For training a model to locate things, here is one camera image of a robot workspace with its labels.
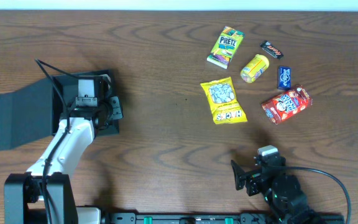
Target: food item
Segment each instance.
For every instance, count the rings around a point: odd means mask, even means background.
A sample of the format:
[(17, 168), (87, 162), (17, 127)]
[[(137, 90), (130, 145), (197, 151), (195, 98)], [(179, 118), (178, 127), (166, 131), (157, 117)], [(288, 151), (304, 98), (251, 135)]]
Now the food item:
[(269, 67), (269, 60), (264, 55), (255, 55), (242, 70), (241, 78), (248, 82), (254, 82), (267, 68)]
[(260, 47), (264, 49), (268, 54), (271, 56), (280, 59), (284, 57), (284, 54), (281, 53), (277, 48), (275, 48), (269, 41), (265, 40), (263, 43), (260, 44)]
[(279, 90), (289, 90), (291, 88), (291, 68), (280, 66), (277, 75), (277, 88)]
[(280, 124), (311, 106), (312, 103), (312, 98), (303, 86), (296, 85), (290, 90), (262, 103), (262, 108), (273, 123)]
[(243, 32), (225, 26), (206, 60), (227, 68), (245, 36)]
[(215, 124), (246, 122), (247, 116), (237, 102), (231, 77), (201, 83)]

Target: wood grain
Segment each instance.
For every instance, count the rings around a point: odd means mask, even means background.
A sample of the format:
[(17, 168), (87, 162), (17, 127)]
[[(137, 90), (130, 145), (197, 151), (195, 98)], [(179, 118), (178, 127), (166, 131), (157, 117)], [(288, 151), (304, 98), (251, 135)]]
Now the wood grain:
[[(246, 33), (227, 70), (206, 61), (224, 26)], [(271, 41), (285, 55), (253, 84), (241, 68)], [(352, 199), (358, 223), (358, 13), (0, 11), (0, 93), (43, 75), (39, 58), (68, 72), (112, 68), (124, 108), (117, 136), (96, 138), (72, 179), (77, 205), (142, 212), (234, 213), (267, 210), (235, 191), (230, 160), (253, 169), (256, 149), (273, 144), (294, 166), (330, 172)], [(313, 106), (275, 126), (260, 103), (279, 93), (277, 67), (293, 69)], [(200, 87), (232, 77), (248, 123), (213, 124)], [(51, 138), (0, 152), (3, 184), (23, 173)], [(339, 186), (296, 173), (311, 206), (346, 215)]]

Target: blue candy wrapper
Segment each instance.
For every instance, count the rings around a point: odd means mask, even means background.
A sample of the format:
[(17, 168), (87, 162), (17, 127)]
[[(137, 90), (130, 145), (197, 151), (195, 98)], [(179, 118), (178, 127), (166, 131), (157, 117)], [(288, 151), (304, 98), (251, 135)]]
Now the blue candy wrapper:
[(289, 90), (291, 88), (291, 68), (280, 66), (278, 68), (277, 88), (279, 90)]

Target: red candy bag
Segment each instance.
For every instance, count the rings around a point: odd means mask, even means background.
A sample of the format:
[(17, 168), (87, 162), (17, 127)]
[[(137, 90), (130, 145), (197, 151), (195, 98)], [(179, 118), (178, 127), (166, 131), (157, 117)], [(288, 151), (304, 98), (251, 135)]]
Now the red candy bag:
[(303, 86), (296, 85), (290, 90), (262, 103), (262, 108), (273, 123), (280, 124), (311, 106), (312, 103), (313, 99)]

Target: white wall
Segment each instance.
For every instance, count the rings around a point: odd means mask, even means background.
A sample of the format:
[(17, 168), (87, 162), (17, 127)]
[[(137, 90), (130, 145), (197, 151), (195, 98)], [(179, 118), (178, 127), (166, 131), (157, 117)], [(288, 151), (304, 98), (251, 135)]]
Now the white wall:
[(358, 0), (0, 0), (0, 9), (358, 11)]

